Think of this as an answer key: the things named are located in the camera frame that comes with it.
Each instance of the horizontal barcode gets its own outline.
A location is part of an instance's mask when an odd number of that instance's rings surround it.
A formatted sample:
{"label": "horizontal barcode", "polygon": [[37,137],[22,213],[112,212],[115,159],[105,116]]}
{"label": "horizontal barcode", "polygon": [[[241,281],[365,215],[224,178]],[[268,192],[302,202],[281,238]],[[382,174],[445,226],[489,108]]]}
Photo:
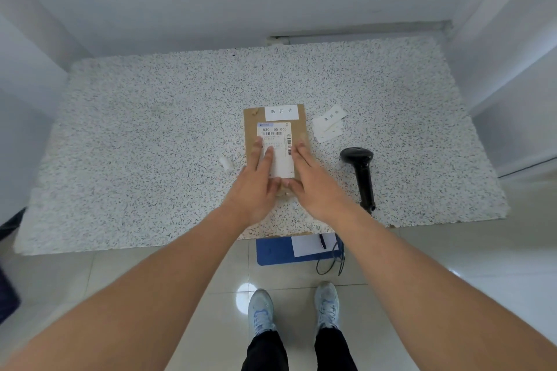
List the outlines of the horizontal barcode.
{"label": "horizontal barcode", "polygon": [[288,155],[292,155],[292,135],[286,134],[286,146],[288,147]]}

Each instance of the shoe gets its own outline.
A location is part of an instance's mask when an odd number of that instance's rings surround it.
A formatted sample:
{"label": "shoe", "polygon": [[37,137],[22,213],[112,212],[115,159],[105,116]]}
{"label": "shoe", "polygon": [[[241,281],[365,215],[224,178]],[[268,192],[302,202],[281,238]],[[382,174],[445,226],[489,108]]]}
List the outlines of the shoe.
{"label": "shoe", "polygon": [[317,310],[317,331],[322,328],[339,328],[339,295],[335,285],[322,282],[315,291],[315,309]]}
{"label": "shoe", "polygon": [[276,331],[274,312],[273,301],[267,290],[257,289],[249,300],[248,308],[249,325],[254,331],[254,337],[263,332]]}

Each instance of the black pants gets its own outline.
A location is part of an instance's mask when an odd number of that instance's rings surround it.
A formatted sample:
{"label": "black pants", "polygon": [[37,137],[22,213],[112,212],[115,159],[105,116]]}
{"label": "black pants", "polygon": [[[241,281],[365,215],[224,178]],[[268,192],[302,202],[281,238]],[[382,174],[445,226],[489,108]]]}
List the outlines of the black pants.
{"label": "black pants", "polygon": [[[317,371],[357,371],[342,332],[321,329],[315,339]],[[255,336],[247,348],[242,371],[288,371],[288,357],[278,332]]]}

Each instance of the brown package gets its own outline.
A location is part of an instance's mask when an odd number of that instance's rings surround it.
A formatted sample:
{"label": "brown package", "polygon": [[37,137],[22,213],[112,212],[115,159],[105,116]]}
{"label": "brown package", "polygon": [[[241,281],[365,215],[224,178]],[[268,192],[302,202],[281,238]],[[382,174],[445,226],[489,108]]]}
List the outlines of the brown package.
{"label": "brown package", "polygon": [[[306,111],[303,104],[298,104],[298,120],[273,120],[274,123],[290,122],[292,126],[292,142],[296,143],[300,139],[310,148],[310,140],[308,137],[308,129],[306,128]],[[257,124],[266,123],[265,120],[265,107],[246,108],[244,110],[244,132],[246,135],[246,158],[251,152],[251,148],[257,137]],[[294,168],[296,179],[300,179],[298,170]],[[281,187],[277,196],[290,195],[291,192],[284,187]]]}

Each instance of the person's left arm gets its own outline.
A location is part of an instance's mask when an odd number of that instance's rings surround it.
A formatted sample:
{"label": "person's left arm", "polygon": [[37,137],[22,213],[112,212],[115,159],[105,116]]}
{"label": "person's left arm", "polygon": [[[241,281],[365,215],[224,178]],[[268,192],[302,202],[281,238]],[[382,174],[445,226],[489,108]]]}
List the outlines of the person's left arm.
{"label": "person's left arm", "polygon": [[268,214],[280,178],[258,138],[217,209],[94,294],[14,354],[6,369],[163,371],[207,285],[238,236]]}

